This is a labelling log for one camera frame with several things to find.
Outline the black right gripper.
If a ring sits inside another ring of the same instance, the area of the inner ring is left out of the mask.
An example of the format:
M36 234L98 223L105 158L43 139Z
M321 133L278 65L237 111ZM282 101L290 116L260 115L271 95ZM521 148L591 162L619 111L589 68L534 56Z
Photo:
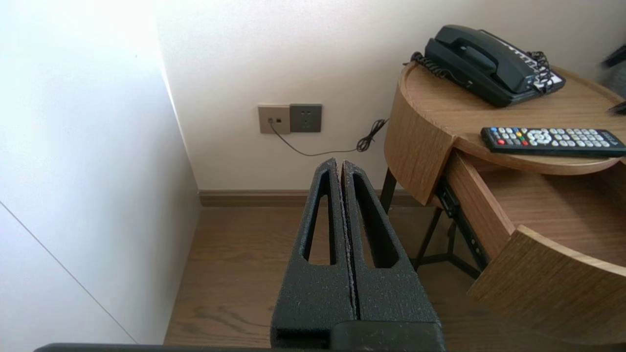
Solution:
M604 67L614 67L626 60L626 45L615 49L604 58ZM614 115L626 116L626 102L618 103L610 108L610 113Z

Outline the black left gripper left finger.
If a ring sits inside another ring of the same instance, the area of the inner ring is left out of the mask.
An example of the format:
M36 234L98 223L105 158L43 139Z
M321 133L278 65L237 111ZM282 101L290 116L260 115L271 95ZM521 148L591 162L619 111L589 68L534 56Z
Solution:
M316 218L327 199L330 265L310 263ZM313 174L295 244L270 324L277 349L329 349L333 328L356 318L342 191L337 162L322 162Z

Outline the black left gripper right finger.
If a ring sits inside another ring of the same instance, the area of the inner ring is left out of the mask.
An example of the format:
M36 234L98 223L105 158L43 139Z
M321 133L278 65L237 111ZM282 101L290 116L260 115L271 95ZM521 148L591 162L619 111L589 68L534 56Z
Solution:
M376 190L355 163L342 163L341 194L357 319L439 323Z

